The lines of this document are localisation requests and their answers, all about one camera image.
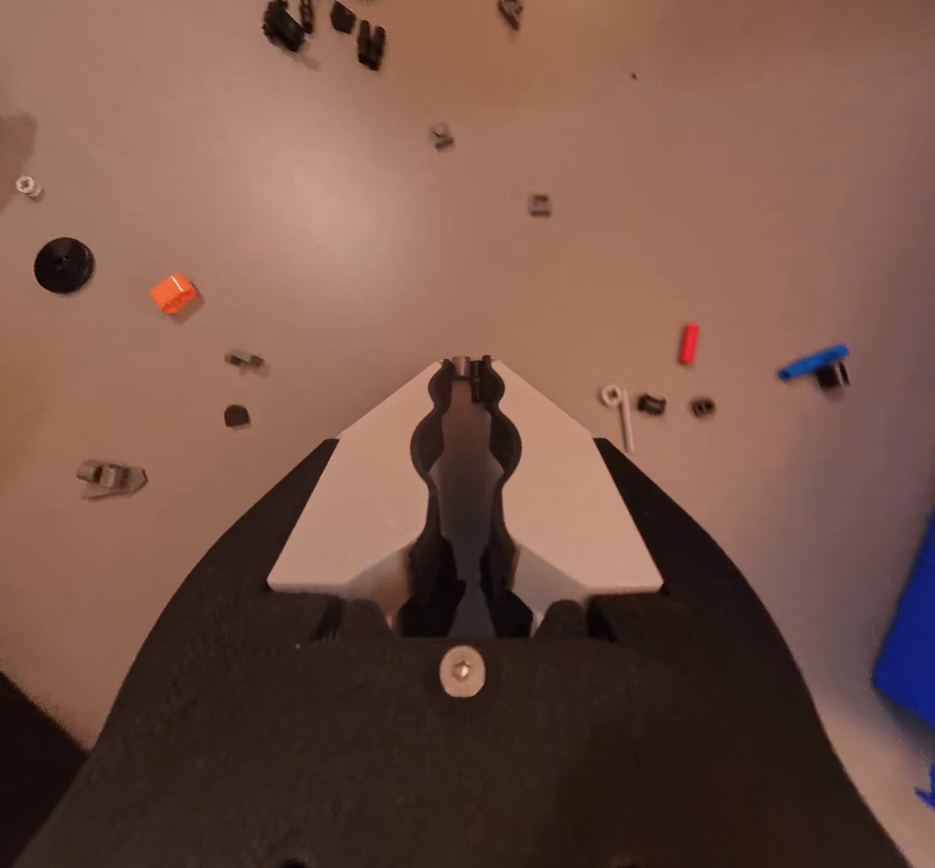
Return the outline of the black round brick piece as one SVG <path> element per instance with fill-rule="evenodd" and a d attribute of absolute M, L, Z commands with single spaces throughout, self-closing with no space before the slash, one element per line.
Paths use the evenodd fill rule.
<path fill-rule="evenodd" d="M 96 270 L 91 249 L 81 241 L 62 236 L 44 243 L 37 252 L 33 272 L 42 290 L 71 296 L 90 283 Z"/>

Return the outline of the light grey axle pin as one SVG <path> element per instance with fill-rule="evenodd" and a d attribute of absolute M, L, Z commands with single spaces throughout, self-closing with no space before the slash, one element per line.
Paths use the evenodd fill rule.
<path fill-rule="evenodd" d="M 617 385 L 608 384 L 600 388 L 599 398 L 604 407 L 614 410 L 618 415 L 625 454 L 632 456 L 635 452 L 635 442 L 628 391 Z"/>

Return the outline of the blue plastic bin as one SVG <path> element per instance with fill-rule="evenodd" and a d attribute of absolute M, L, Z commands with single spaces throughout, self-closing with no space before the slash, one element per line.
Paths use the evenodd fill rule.
<path fill-rule="evenodd" d="M 872 684 L 934 734 L 934 532 L 919 548 L 882 641 Z"/>

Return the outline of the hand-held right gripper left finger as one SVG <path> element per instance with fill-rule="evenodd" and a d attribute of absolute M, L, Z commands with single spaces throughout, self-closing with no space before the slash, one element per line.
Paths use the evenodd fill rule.
<path fill-rule="evenodd" d="M 267 584 L 369 600 L 386 617 L 454 597 L 454 557 L 431 475 L 454 366 L 432 362 L 344 430 Z"/>

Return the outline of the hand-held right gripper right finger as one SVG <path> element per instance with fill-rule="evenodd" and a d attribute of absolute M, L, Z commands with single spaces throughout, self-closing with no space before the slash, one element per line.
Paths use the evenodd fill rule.
<path fill-rule="evenodd" d="M 589 430 L 502 361 L 481 363 L 494 488 L 482 580 L 492 617 L 658 594 L 648 547 Z"/>

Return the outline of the small orange brick piece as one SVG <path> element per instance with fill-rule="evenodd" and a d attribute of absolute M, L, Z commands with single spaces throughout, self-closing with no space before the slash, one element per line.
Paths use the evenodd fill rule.
<path fill-rule="evenodd" d="M 200 296 L 192 281 L 185 275 L 171 275 L 150 291 L 157 309 L 167 315 L 180 313 Z"/>

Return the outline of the blue brick piece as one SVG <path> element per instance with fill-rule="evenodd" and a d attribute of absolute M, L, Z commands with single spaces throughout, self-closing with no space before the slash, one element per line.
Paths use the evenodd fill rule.
<path fill-rule="evenodd" d="M 780 368 L 776 375 L 782 382 L 790 382 L 807 376 L 814 377 L 816 370 L 836 360 L 845 361 L 849 356 L 850 348 L 847 345 L 838 344 L 794 360 Z"/>

